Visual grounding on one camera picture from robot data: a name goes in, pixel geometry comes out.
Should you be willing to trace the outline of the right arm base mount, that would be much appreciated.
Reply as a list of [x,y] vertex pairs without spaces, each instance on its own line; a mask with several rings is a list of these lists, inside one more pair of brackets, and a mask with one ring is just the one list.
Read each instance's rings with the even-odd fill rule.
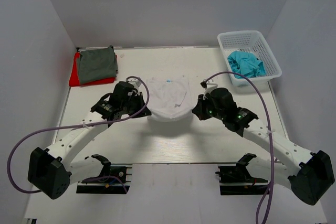
[[253,177],[247,170],[250,161],[255,161],[255,154],[247,153],[234,165],[219,166],[215,174],[219,179],[222,196],[246,196],[269,194],[268,180]]

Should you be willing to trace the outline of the blue t shirt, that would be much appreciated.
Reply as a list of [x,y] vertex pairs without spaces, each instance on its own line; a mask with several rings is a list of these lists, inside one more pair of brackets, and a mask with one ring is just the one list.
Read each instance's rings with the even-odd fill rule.
[[241,74],[247,78],[266,76],[264,63],[253,53],[233,51],[227,58],[232,72]]

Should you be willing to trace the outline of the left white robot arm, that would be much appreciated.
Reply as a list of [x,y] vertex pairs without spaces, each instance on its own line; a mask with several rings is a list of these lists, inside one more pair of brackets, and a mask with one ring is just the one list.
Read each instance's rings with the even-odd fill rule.
[[113,92],[103,95],[91,107],[78,126],[47,148],[32,151],[29,160],[28,180],[50,199],[57,199],[67,188],[78,182],[103,183],[123,181],[111,174],[111,162],[104,156],[92,154],[75,161],[75,157],[111,125],[127,119],[150,116],[148,99],[143,98],[140,86],[143,80],[128,77],[118,82]]

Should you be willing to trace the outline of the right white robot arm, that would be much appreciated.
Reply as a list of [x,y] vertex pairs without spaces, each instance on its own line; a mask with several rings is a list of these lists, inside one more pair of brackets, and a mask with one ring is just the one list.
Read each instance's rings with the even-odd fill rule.
[[215,88],[200,94],[192,110],[199,120],[220,120],[225,127],[278,159],[263,159],[246,153],[231,168],[220,167],[217,174],[223,183],[273,181],[290,189],[308,205],[315,205],[335,182],[330,156],[300,147],[276,132],[270,132],[258,116],[236,105],[226,88]]

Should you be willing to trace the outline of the white t shirt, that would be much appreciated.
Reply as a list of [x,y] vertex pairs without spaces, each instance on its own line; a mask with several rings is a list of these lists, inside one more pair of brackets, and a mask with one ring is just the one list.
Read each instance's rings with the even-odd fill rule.
[[175,79],[147,79],[150,100],[149,119],[157,122],[175,122],[192,114],[192,98],[189,78],[180,76]]

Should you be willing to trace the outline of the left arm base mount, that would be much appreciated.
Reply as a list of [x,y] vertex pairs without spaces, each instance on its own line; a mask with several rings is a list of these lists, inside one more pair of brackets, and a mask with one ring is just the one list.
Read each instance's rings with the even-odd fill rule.
[[77,194],[100,194],[100,195],[124,195],[127,194],[132,180],[132,165],[112,164],[106,157],[94,154],[85,157],[85,160],[92,159],[102,166],[93,181],[79,182],[77,184]]

